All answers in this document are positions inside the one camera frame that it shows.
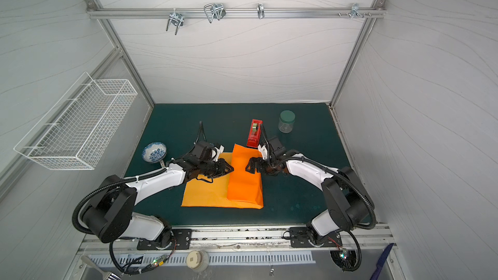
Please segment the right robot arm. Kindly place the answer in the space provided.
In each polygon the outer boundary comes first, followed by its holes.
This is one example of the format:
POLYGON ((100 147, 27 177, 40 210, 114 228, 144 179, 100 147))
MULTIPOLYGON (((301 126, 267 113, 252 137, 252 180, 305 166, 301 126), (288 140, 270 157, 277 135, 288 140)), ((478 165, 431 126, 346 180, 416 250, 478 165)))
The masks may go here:
POLYGON ((327 167, 297 150, 287 150, 277 137, 262 142, 258 151, 261 157, 250 158, 246 172, 264 172, 268 175, 284 172, 307 181, 324 194, 327 210, 306 225, 311 244, 323 244, 330 233, 375 228, 374 203, 352 168, 327 167))

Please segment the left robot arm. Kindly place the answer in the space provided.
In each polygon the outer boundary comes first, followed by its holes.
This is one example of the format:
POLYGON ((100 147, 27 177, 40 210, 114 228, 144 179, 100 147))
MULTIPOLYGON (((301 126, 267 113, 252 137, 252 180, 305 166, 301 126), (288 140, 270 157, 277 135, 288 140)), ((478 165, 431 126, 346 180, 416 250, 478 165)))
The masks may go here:
POLYGON ((143 215, 134 208, 141 201, 203 176, 206 182, 226 176, 234 168, 223 158, 223 146, 198 141, 183 156, 153 172, 120 178, 111 175, 75 207, 73 227, 94 235, 103 244, 118 239, 139 239, 165 248, 172 241, 171 225, 157 216, 143 215))

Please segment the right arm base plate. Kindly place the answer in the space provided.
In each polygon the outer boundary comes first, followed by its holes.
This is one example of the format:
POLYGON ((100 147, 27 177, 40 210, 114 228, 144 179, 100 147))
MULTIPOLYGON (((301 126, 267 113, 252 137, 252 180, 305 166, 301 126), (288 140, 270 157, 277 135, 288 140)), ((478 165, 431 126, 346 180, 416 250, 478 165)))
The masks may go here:
POLYGON ((292 248, 341 248, 342 239, 339 233, 331 232, 320 236, 308 227, 290 227, 282 238, 290 242, 292 248))

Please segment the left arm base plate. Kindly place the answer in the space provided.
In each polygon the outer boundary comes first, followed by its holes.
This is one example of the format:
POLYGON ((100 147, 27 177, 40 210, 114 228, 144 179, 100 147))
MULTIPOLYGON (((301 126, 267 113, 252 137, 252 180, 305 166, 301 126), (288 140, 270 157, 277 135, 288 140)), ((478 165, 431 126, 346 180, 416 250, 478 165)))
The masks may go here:
POLYGON ((192 233, 192 229, 169 229, 154 241, 141 239, 137 244, 137 250, 172 250, 174 248, 176 250, 188 250, 192 233))

